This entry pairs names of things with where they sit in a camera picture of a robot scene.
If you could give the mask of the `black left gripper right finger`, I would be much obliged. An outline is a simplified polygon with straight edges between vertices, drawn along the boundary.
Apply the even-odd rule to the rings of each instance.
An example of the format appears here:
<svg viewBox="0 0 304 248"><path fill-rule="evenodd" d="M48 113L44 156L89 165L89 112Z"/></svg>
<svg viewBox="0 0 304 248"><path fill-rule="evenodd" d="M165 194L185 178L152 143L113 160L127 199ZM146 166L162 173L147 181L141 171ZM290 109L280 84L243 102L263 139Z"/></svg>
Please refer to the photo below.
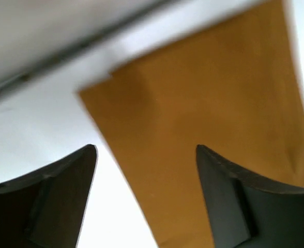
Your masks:
<svg viewBox="0 0 304 248"><path fill-rule="evenodd" d="M304 247L304 188L229 161L204 145L196 164L215 247Z"/></svg>

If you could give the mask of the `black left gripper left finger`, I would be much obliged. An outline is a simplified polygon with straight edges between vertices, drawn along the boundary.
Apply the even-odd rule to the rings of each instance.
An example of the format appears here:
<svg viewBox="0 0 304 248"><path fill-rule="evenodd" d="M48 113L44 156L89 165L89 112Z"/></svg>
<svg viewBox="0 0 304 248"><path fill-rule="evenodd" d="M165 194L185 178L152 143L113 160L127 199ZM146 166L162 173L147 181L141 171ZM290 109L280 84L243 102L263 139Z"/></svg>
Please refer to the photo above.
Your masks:
<svg viewBox="0 0 304 248"><path fill-rule="evenodd" d="M89 144L0 183L0 247L76 247L96 163Z"/></svg>

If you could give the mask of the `brown trousers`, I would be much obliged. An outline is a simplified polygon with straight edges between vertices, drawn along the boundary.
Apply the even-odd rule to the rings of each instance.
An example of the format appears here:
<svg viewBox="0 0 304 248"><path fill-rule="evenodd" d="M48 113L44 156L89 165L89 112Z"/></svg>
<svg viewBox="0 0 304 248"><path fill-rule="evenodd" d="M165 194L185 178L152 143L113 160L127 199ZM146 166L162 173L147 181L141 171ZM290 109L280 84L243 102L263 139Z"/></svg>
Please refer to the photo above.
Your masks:
<svg viewBox="0 0 304 248"><path fill-rule="evenodd" d="M215 247L198 145L304 188L304 106L283 1L135 59L80 97L159 247Z"/></svg>

